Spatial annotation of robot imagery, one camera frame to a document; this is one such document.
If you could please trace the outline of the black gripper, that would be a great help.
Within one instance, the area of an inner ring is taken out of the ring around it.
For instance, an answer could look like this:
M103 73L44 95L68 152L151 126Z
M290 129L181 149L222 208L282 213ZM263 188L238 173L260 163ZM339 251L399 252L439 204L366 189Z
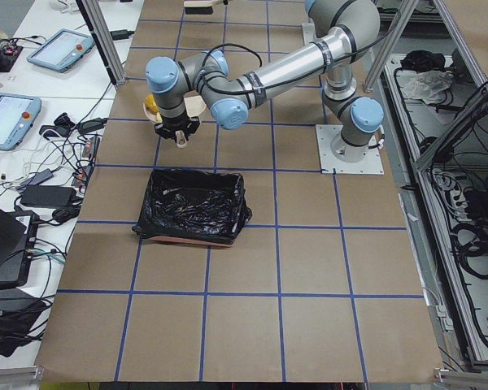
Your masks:
M196 133L200 123L198 116L182 115L172 119L164 117L161 123L154 125L154 130L163 139L171 139L176 143L187 143L190 136Z

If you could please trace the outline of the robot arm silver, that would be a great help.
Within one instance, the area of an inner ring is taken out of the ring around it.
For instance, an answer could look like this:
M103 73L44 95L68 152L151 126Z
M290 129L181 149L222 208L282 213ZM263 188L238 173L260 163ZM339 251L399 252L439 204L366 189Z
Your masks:
M341 138L350 146L366 146L383 120L381 105L362 97L351 65L375 45L380 16L370 1L307 1L316 38L281 59L229 80L229 66L219 47L174 61L156 57L146 65L146 81L161 120L155 132L178 145L188 141L200 124L189 116L185 95L197 93L217 124L233 130L244 124L251 109L306 79L324 74L324 104L342 122Z

